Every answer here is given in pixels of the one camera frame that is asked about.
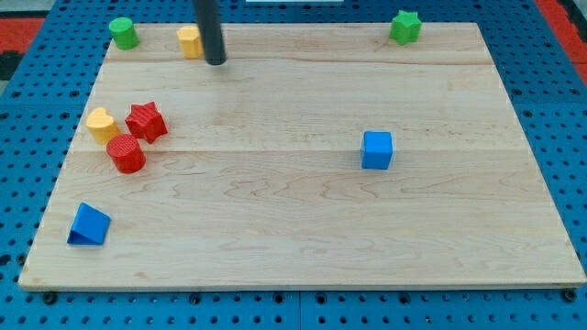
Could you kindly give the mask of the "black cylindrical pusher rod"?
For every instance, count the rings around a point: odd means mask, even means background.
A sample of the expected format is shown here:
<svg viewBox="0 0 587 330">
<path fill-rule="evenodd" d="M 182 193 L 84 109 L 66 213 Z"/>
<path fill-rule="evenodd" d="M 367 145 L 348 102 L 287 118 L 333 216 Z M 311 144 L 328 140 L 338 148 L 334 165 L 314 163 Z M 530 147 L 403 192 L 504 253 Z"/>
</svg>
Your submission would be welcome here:
<svg viewBox="0 0 587 330">
<path fill-rule="evenodd" d="M 194 16 L 200 32 L 205 60 L 221 65 L 227 60 L 217 0 L 193 0 Z"/>
</svg>

